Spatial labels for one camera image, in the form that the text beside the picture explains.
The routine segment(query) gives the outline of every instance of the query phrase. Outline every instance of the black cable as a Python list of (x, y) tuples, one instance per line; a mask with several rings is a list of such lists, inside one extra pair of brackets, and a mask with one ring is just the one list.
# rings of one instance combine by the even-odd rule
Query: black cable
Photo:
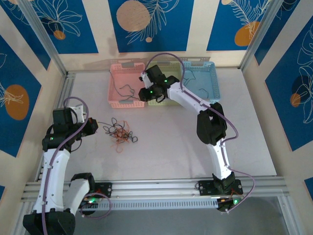
[(49, 128), (47, 129), (47, 132), (46, 132), (47, 135), (51, 133), (52, 127), (53, 127), (53, 124), (49, 126)]
[(71, 153), (72, 153), (72, 152), (74, 152), (74, 151), (76, 151), (77, 149), (79, 149), (79, 148), (80, 148), (80, 146), (82, 145), (82, 142), (83, 142), (83, 140), (82, 140), (82, 139), (80, 139), (80, 144), (79, 144), (79, 146), (78, 146), (76, 149), (72, 150), (72, 151), (71, 151)]
[(190, 78), (190, 79), (187, 79), (184, 77), (185, 80), (187, 80), (185, 83), (184, 83), (184, 86), (187, 86), (187, 84), (191, 81), (191, 80), (196, 80), (196, 76), (194, 74), (194, 72), (192, 70), (185, 70), (185, 71), (191, 71), (192, 75), (194, 78)]
[(125, 124), (126, 124), (125, 121), (123, 121), (123, 125), (121, 125), (121, 124), (117, 123), (116, 118), (112, 117), (111, 118), (112, 124), (108, 124), (108, 123), (101, 122), (101, 121), (99, 121), (98, 123), (101, 123), (104, 125), (102, 128), (105, 130), (105, 133), (107, 135), (110, 135), (111, 137), (115, 137), (114, 135), (116, 134), (116, 132), (119, 131), (119, 133), (120, 133), (120, 129), (122, 129), (122, 132), (121, 132), (122, 136), (120, 136), (121, 139), (116, 139), (117, 143), (124, 143), (127, 140), (131, 140), (132, 143), (135, 143), (138, 141), (138, 137), (133, 136), (132, 131), (130, 131), (130, 132), (125, 131)]
[(203, 89), (203, 88), (199, 89), (199, 91), (201, 91), (201, 90), (204, 90), (204, 92), (206, 92), (206, 98), (209, 99), (209, 92), (207, 92), (207, 90)]
[(165, 100), (165, 96), (163, 96), (163, 99), (160, 100), (160, 101), (157, 100), (158, 98), (159, 98), (159, 97), (156, 98), (156, 102), (157, 102), (157, 103), (161, 103), (163, 100)]

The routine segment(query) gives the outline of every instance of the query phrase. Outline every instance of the aluminum frame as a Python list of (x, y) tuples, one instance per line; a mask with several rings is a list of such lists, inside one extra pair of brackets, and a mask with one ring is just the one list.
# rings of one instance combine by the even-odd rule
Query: aluminum frame
[[(62, 107), (63, 100), (71, 95), (75, 81), (75, 73), (70, 73), (64, 82), (57, 107)], [(40, 180), (42, 174), (42, 165), (38, 167), (36, 182), (26, 183), (21, 202), (19, 204), (19, 216), (15, 219), (15, 228), (11, 235), (25, 235), (25, 228), (22, 226), (24, 214), (31, 213), (34, 202), (37, 200), (40, 189)], [(252, 180), (248, 177), (238, 177), (241, 180), (243, 191), (246, 194), (252, 187)], [(176, 205), (179, 202), (199, 201), (206, 199), (214, 201), (216, 196), (200, 196), (196, 184), (199, 180), (212, 180), (212, 178), (199, 179), (169, 179), (169, 180), (120, 180), (120, 181), (97, 181), (111, 182), (112, 195), (111, 200), (114, 204), (125, 205), (132, 204), (132, 210), (142, 210), (140, 203), (144, 202), (169, 202), (170, 205)], [(305, 235), (303, 226), (299, 220), (298, 214), (293, 206), (284, 177), (280, 176), (258, 176), (255, 177), (256, 187), (252, 197), (277, 197), (283, 212), (288, 231), (291, 235)], [(70, 182), (64, 183), (64, 193), (68, 190)], [(197, 208), (197, 203), (191, 204), (188, 208)], [(97, 210), (106, 210), (102, 205)], [(176, 206), (168, 206), (167, 209), (177, 209)]]
[(45, 30), (43, 24), (38, 18), (31, 3), (28, 0), (17, 0), (17, 3), (19, 5), (21, 12), (24, 14), (29, 25), (31, 26), (32, 30), (38, 37), (39, 41), (43, 45), (44, 49), (46, 50), (50, 58), (54, 61), (60, 73), (66, 75), (67, 71), (59, 56), (59, 53), (55, 48), (54, 44), (52, 43), (47, 31)]
[(254, 57), (254, 53), (258, 49), (261, 41), (263, 40), (268, 28), (273, 22), (277, 11), (281, 7), (284, 0), (273, 0), (269, 5), (264, 17), (261, 20), (260, 26), (255, 33), (254, 37), (251, 40), (250, 45), (248, 46), (243, 60), (241, 61), (239, 68), (244, 72), (246, 67), (249, 65), (250, 61)]

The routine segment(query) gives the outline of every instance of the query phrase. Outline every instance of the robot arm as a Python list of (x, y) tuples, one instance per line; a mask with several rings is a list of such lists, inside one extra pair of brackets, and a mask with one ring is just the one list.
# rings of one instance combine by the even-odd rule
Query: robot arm
[(139, 79), (145, 84), (145, 88), (142, 88), (139, 92), (141, 101), (150, 101), (162, 97), (163, 99), (169, 98), (197, 115), (197, 135), (206, 144), (215, 165), (213, 173), (214, 189), (212, 191), (216, 192), (215, 189), (217, 189), (220, 195), (229, 195), (238, 180), (235, 180), (234, 173), (228, 169), (229, 162), (225, 146), (223, 146), (224, 158), (222, 156), (221, 143), (226, 137), (227, 124), (224, 119), (204, 105), (224, 115), (222, 106), (219, 103), (210, 104), (193, 94), (201, 101), (198, 103), (183, 92), (177, 78), (173, 76), (166, 77), (157, 65), (147, 69)]
[[(96, 120), (89, 118), (84, 128), (71, 138), (57, 152), (52, 165), (50, 161), (57, 147), (66, 138), (75, 133), (85, 122), (83, 105), (53, 111), (53, 125), (47, 130), (43, 139), (44, 171), (37, 201), (33, 213), (25, 215), (23, 225), (31, 235), (42, 235), (42, 214), (45, 213), (46, 226), (49, 234), (73, 234), (75, 214), (84, 196), (94, 191), (95, 182), (91, 173), (76, 174), (71, 179), (69, 190), (63, 196), (65, 170), (71, 153), (71, 146), (82, 137), (95, 133), (98, 129)], [(49, 180), (46, 179), (51, 169)], [(46, 198), (43, 199), (45, 184), (48, 182)]]

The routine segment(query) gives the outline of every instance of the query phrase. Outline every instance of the tangled cable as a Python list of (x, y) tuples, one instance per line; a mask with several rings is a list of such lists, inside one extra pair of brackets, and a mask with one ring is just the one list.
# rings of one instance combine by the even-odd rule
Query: tangled cable
[(129, 92), (130, 92), (131, 94), (130, 94), (130, 95), (122, 95), (122, 94), (118, 91), (117, 87), (115, 86), (115, 78), (114, 78), (112, 72), (109, 71), (109, 73), (111, 74), (111, 77), (112, 77), (112, 79), (113, 79), (113, 86), (114, 86), (114, 89), (116, 90), (116, 92), (117, 92), (121, 97), (127, 97), (126, 99), (121, 99), (120, 101), (129, 100), (130, 98), (138, 99), (138, 100), (139, 100), (139, 98), (135, 97), (135, 90), (134, 90), (133, 88), (131, 88), (131, 86), (130, 86), (129, 84), (126, 84), (126, 85), (120, 87), (119, 89), (122, 90), (122, 89), (124, 89), (125, 87), (128, 87), (128, 88), (129, 88)]
[(106, 134), (112, 137), (112, 141), (115, 142), (115, 150), (117, 153), (123, 152), (123, 147), (120, 146), (121, 143), (135, 143), (138, 141), (138, 137), (133, 136), (133, 132), (130, 131), (130, 127), (126, 121), (117, 121), (116, 118), (112, 117), (111, 122), (112, 124), (100, 121), (98, 123), (103, 124), (104, 126), (102, 128), (106, 131)]
[(94, 196), (94, 195), (102, 196), (103, 198), (107, 199), (107, 201), (108, 201), (108, 203), (109, 203), (109, 210), (107, 211), (107, 213), (105, 213), (105, 214), (102, 215), (102, 216), (97, 216), (97, 217), (90, 217), (90, 216), (88, 216), (88, 215), (85, 215), (85, 214), (83, 213), (83, 208), (90, 208), (92, 205), (94, 205), (94, 204), (92, 204), (92, 203), (86, 203), (86, 204), (84, 204), (84, 205), (81, 207), (81, 209), (80, 209), (80, 211), (79, 211), (80, 214), (82, 215), (82, 217), (84, 217), (84, 218), (89, 218), (89, 219), (102, 219), (102, 218), (107, 217), (107, 216), (111, 213), (111, 210), (112, 210), (112, 202), (111, 202), (111, 200), (110, 200), (105, 194), (103, 194), (103, 193), (101, 193), (101, 192), (92, 192), (92, 193), (88, 193), (88, 194), (85, 195), (85, 197), (91, 197), (91, 196)]
[[(191, 73), (192, 73), (192, 76), (193, 76), (193, 78), (183, 78), (183, 80), (184, 80), (184, 82), (183, 82), (183, 84), (184, 84), (184, 86), (185, 87), (187, 87), (187, 85), (188, 85), (188, 83), (190, 82), (190, 81), (192, 81), (192, 80), (196, 80), (196, 76), (195, 76), (195, 74), (194, 74), (194, 72), (192, 71), (192, 70), (185, 70), (185, 72), (186, 71), (190, 71)], [(203, 91), (203, 92), (205, 92), (205, 96), (206, 97), (203, 97), (203, 98), (206, 98), (206, 99), (209, 99), (209, 92), (206, 90), (206, 89), (204, 89), (204, 88), (200, 88), (200, 89), (198, 89), (198, 91)]]

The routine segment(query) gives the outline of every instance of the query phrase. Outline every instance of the purple cable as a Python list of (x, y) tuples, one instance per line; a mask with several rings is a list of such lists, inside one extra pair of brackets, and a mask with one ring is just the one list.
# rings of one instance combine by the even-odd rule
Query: purple cable
[(85, 205), (88, 205), (88, 204), (84, 204), (84, 205), (81, 207), (81, 209), (80, 209), (79, 212), (80, 212), (80, 214), (82, 214), (82, 216), (83, 216), (84, 218), (88, 218), (88, 219), (103, 219), (103, 218), (107, 217), (107, 216), (111, 213), (111, 210), (112, 210), (112, 202), (111, 202), (111, 200), (110, 200), (106, 195), (104, 195), (103, 193), (99, 193), (99, 192), (88, 193), (88, 194), (85, 195), (85, 197), (90, 197), (90, 196), (94, 196), (94, 195), (99, 195), (99, 196), (102, 196), (102, 197), (104, 197), (104, 198), (107, 199), (107, 201), (109, 202), (109, 210), (108, 210), (108, 212), (105, 213), (105, 214), (102, 215), (102, 216), (96, 216), (96, 217), (89, 217), (89, 216), (86, 216), (86, 215), (83, 214), (83, 207), (84, 207)]
[[(182, 66), (181, 80), (180, 80), (180, 83), (179, 83), (181, 90), (182, 90), (185, 94), (187, 94), (189, 97), (191, 97), (192, 99), (194, 99), (196, 102), (201, 103), (201, 101), (200, 101), (197, 97), (195, 97), (193, 94), (191, 94), (191, 93), (188, 92), (188, 89), (186, 89), (186, 88), (184, 87), (183, 83), (182, 83), (182, 82), (183, 82), (184, 75), (185, 75), (185, 65), (184, 65), (183, 61), (182, 61), (178, 56), (176, 56), (176, 55), (174, 55), (174, 54), (172, 54), (172, 53), (168, 53), (168, 52), (158, 53), (158, 54), (154, 55), (153, 57), (151, 57), (151, 59), (148, 61), (147, 65), (146, 65), (146, 67), (145, 67), (145, 70), (148, 68), (148, 66), (149, 66), (149, 64), (151, 63), (151, 61), (152, 61), (154, 58), (156, 58), (157, 56), (159, 56), (159, 55), (171, 55), (171, 56), (175, 57), (176, 59), (178, 59), (178, 61), (181, 63), (181, 66)], [(227, 162), (226, 162), (226, 157), (225, 157), (224, 146), (223, 146), (223, 145), (224, 145), (224, 143), (225, 143), (226, 141), (230, 141), (230, 140), (234, 140), (234, 139), (238, 138), (239, 133), (238, 133), (237, 128), (234, 126), (234, 124), (233, 124), (230, 120), (228, 120), (228, 118), (226, 118), (224, 115), (222, 115), (221, 113), (219, 113), (219, 112), (216, 111), (215, 109), (212, 109), (211, 107), (209, 107), (209, 106), (206, 105), (206, 104), (203, 104), (203, 106), (204, 106), (205, 108), (209, 109), (210, 111), (214, 112), (214, 113), (217, 114), (218, 116), (220, 116), (222, 119), (224, 119), (224, 120), (231, 126), (231, 128), (232, 128), (232, 129), (234, 130), (234, 132), (235, 132), (235, 136), (230, 137), (230, 138), (227, 138), (227, 139), (225, 139), (225, 140), (223, 140), (223, 141), (221, 142), (221, 151), (222, 151), (222, 156), (223, 156), (223, 161), (224, 161), (225, 166), (226, 166), (230, 171), (234, 171), (234, 172), (237, 172), (237, 173), (246, 175), (246, 176), (248, 176), (249, 178), (251, 178), (251, 179), (253, 180), (253, 185), (252, 185), (251, 190), (247, 193), (247, 195), (246, 195), (238, 204), (236, 204), (233, 208), (231, 208), (230, 210), (227, 211), (227, 213), (229, 213), (229, 212), (231, 212), (233, 209), (235, 209), (237, 206), (239, 206), (244, 200), (246, 200), (246, 199), (252, 194), (252, 191), (253, 191), (254, 188), (255, 188), (255, 179), (254, 179), (253, 176), (251, 176), (251, 175), (249, 175), (249, 174), (247, 174), (247, 173), (244, 173), (244, 172), (241, 172), (241, 171), (237, 171), (237, 170), (233, 170), (232, 168), (230, 168), (230, 166), (228, 166), (228, 164), (227, 164)]]
[[(77, 130), (75, 131), (72, 135), (70, 135), (69, 137), (67, 137), (62, 143), (60, 143), (60, 145), (57, 147), (57, 149), (54, 151), (53, 155), (52, 155), (52, 158), (51, 158), (51, 161), (49, 163), (50, 166), (52, 166), (53, 162), (54, 162), (54, 159), (57, 155), (57, 153), (60, 151), (60, 148), (66, 144), (66, 142), (68, 142), (71, 138), (73, 138), (74, 136), (76, 136), (83, 128), (84, 126), (86, 125), (87, 121), (88, 121), (88, 118), (89, 118), (89, 109), (88, 109), (88, 106), (87, 104), (80, 98), (78, 97), (68, 97), (64, 100), (63, 102), (63, 106), (65, 107), (65, 103), (70, 100), (70, 99), (77, 99), (79, 100), (80, 102), (83, 103), (84, 107), (86, 108), (86, 119), (85, 119), (85, 122), (83, 123), (83, 125)], [(47, 190), (48, 190), (48, 183), (49, 183), (49, 177), (50, 177), (50, 172), (51, 172), (51, 168), (48, 168), (48, 171), (47, 171), (47, 175), (45, 177), (45, 187), (44, 187), (44, 193), (43, 193), (43, 207), (42, 207), (42, 223), (43, 223), (43, 231), (44, 231), (44, 235), (48, 235), (48, 231), (47, 231), (47, 226), (46, 226), (46, 223), (45, 223), (45, 204), (46, 204), (46, 196), (47, 196)]]

